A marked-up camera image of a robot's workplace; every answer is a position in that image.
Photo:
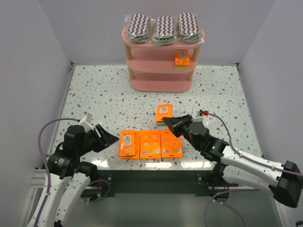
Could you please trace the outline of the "striped sponge pack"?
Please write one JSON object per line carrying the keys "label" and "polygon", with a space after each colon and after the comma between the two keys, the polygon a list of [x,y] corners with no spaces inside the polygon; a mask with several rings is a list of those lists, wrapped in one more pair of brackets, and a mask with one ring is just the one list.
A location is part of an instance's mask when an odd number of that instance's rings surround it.
{"label": "striped sponge pack", "polygon": [[191,44],[204,42],[201,27],[196,14],[181,13],[178,15],[178,30],[182,42]]}
{"label": "striped sponge pack", "polygon": [[156,45],[172,44],[176,40],[176,22],[171,16],[156,19],[152,40]]}
{"label": "striped sponge pack", "polygon": [[149,42],[151,18],[145,14],[125,16],[128,40],[135,44]]}

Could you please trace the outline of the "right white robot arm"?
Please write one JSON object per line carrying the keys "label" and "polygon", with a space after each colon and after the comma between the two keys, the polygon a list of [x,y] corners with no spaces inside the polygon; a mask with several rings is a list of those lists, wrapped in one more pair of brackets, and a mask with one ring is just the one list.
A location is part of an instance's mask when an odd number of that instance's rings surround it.
{"label": "right white robot arm", "polygon": [[303,174],[294,162],[269,161],[235,148],[210,134],[203,125],[203,115],[193,118],[164,117],[166,126],[176,137],[183,136],[205,159],[215,162],[212,177],[227,184],[242,184],[254,189],[271,191],[279,203],[290,208],[298,206],[303,190]]}

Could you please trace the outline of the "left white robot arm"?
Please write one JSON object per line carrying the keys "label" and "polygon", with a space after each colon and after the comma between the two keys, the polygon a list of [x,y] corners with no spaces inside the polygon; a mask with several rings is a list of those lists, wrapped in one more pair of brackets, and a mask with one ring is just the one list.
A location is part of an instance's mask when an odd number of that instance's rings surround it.
{"label": "left white robot arm", "polygon": [[68,127],[45,166],[45,184],[28,226],[62,227],[84,189],[101,180],[97,166],[81,161],[81,156],[101,152],[118,141],[99,124],[94,128],[84,123]]}

